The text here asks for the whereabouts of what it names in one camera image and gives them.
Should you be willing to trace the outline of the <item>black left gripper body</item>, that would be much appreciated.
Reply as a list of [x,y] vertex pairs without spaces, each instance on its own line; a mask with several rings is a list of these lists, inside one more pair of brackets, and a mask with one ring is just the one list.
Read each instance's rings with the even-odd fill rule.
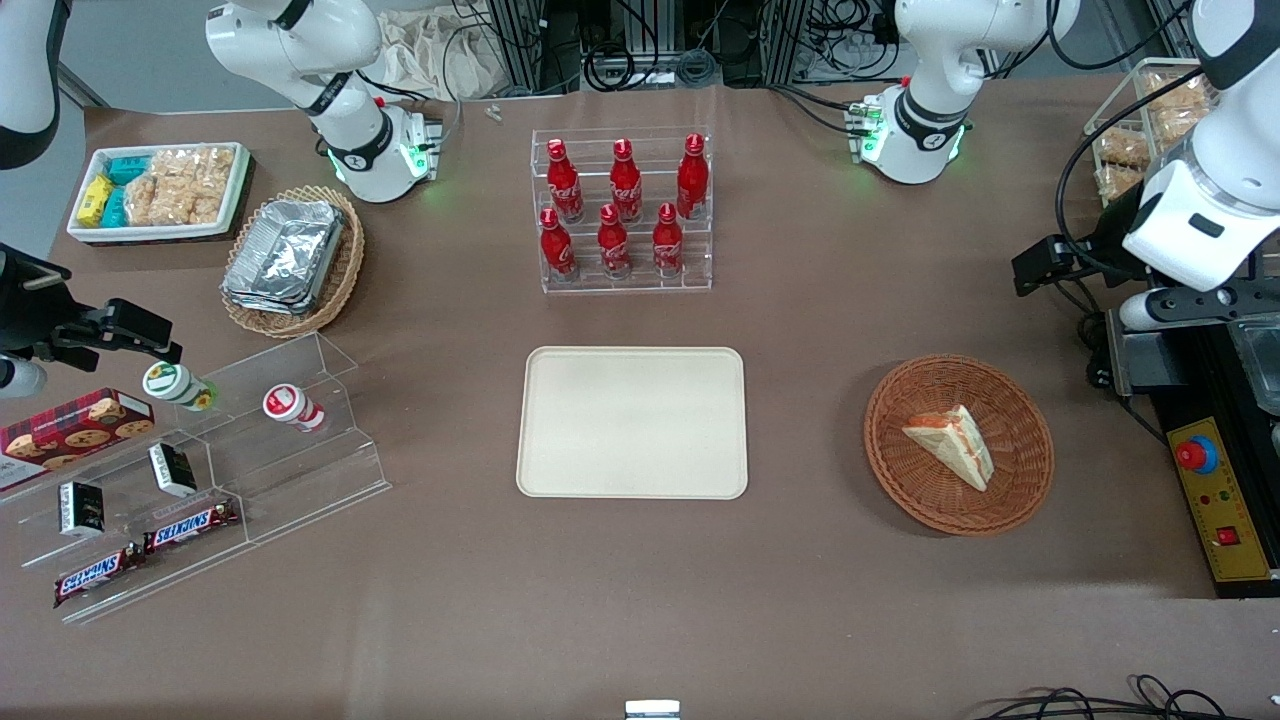
[[1106,283],[1147,279],[1146,264],[1123,247],[1138,215],[1143,188],[1143,184],[1134,184],[1111,201],[1101,213],[1094,229],[1085,237],[1089,258],[1107,266],[1100,270]]

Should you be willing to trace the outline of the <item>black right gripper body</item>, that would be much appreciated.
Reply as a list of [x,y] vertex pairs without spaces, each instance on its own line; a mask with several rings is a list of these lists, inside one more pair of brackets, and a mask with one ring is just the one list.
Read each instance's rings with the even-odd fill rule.
[[59,327],[76,320],[76,300],[67,287],[72,273],[8,245],[1,252],[3,352],[31,360]]

